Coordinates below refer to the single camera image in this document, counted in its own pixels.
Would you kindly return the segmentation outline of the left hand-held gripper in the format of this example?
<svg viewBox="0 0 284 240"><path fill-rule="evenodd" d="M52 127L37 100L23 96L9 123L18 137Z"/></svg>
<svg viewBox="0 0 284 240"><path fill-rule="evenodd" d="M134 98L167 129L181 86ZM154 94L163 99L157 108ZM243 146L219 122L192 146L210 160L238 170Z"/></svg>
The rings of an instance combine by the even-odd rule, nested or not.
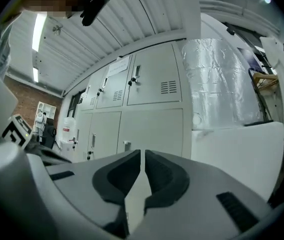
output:
<svg viewBox="0 0 284 240"><path fill-rule="evenodd" d="M39 156L45 166L72 163L53 149L40 144L39 134L34 133L20 114L9 118L9 123L2 133L2 138L14 142L27 154Z"/></svg>

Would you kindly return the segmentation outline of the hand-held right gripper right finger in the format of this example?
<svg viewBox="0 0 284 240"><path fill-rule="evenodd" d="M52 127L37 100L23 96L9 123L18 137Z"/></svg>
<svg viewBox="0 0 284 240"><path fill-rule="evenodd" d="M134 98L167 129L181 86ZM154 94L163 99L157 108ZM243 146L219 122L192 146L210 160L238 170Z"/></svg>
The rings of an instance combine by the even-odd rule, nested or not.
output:
<svg viewBox="0 0 284 240"><path fill-rule="evenodd" d="M133 240L228 240L254 227L272 209L257 193L222 170L147 150L151 196Z"/></svg>

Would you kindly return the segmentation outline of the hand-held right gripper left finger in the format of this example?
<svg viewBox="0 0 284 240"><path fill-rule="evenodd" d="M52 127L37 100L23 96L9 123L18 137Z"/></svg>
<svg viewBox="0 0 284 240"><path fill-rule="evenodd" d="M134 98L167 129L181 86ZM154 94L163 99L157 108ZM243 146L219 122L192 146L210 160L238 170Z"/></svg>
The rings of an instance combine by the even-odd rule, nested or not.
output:
<svg viewBox="0 0 284 240"><path fill-rule="evenodd" d="M85 218L119 237L129 235L125 198L139 173L141 151L48 166L51 180Z"/></svg>

